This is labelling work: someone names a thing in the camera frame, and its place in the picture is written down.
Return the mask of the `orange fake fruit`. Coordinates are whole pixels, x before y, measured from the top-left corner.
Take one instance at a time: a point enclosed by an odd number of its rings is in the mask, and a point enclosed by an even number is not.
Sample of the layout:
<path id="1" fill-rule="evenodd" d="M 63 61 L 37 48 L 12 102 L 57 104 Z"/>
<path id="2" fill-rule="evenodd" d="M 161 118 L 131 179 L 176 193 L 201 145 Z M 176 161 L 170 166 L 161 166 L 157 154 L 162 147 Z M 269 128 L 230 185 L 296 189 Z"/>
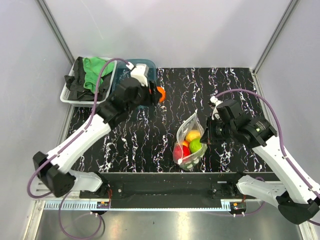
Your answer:
<path id="1" fill-rule="evenodd" d="M 162 103 L 166 99 L 166 91 L 160 86 L 157 87 L 157 90 L 161 94 L 159 102 Z"/>

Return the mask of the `clear polka dot zip bag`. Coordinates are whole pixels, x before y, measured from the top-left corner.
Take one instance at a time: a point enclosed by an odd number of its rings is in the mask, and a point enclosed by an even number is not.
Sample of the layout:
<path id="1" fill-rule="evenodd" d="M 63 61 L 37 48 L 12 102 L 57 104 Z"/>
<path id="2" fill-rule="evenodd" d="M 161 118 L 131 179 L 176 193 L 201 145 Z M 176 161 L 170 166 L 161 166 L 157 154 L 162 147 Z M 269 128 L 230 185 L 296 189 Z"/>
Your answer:
<path id="1" fill-rule="evenodd" d="M 178 128 L 172 157 L 174 163 L 184 171 L 191 171 L 204 156 L 207 145 L 200 142 L 203 134 L 204 129 L 196 111 Z"/>

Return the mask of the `red fake apple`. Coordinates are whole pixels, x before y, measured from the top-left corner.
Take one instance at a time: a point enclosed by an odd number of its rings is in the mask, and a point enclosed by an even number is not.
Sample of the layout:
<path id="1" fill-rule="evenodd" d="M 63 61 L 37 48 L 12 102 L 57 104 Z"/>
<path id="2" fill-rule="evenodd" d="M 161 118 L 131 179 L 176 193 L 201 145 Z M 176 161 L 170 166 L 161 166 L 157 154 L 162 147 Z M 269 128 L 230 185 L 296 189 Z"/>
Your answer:
<path id="1" fill-rule="evenodd" d="M 173 149 L 173 160 L 178 161 L 179 159 L 183 159 L 191 154 L 190 149 L 185 146 L 176 145 Z"/>

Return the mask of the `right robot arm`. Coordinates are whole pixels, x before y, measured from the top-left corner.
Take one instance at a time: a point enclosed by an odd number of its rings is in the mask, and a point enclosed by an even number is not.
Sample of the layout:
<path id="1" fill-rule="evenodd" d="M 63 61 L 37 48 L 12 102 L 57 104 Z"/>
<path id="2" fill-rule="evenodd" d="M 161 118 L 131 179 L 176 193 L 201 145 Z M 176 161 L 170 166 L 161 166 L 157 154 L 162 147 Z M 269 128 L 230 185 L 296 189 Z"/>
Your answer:
<path id="1" fill-rule="evenodd" d="M 201 143 L 239 142 L 258 154 L 282 183 L 276 186 L 239 173 L 227 185 L 228 195 L 235 199 L 241 195 L 260 199 L 296 225 L 313 218 L 320 210 L 320 185 L 295 160 L 289 160 L 288 154 L 282 153 L 280 132 L 264 117 L 250 117 L 236 100 L 221 101 L 213 96 L 209 105 L 213 113 L 207 118 Z"/>

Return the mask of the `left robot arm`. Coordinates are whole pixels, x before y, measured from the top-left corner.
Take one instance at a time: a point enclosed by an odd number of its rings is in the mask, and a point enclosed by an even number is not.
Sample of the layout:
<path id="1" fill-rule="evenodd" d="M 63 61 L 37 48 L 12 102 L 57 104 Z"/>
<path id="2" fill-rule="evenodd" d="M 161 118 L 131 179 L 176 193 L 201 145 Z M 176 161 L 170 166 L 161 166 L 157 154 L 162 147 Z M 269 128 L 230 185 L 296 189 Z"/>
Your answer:
<path id="1" fill-rule="evenodd" d="M 87 191 L 103 198 L 108 193 L 108 180 L 99 173 L 72 170 L 72 166 L 95 142 L 126 121 L 137 107 L 156 106 L 165 97 L 164 89 L 154 81 L 142 86 L 133 77 L 122 80 L 68 139 L 46 154 L 39 151 L 33 156 L 37 177 L 57 198 L 70 191 Z"/>

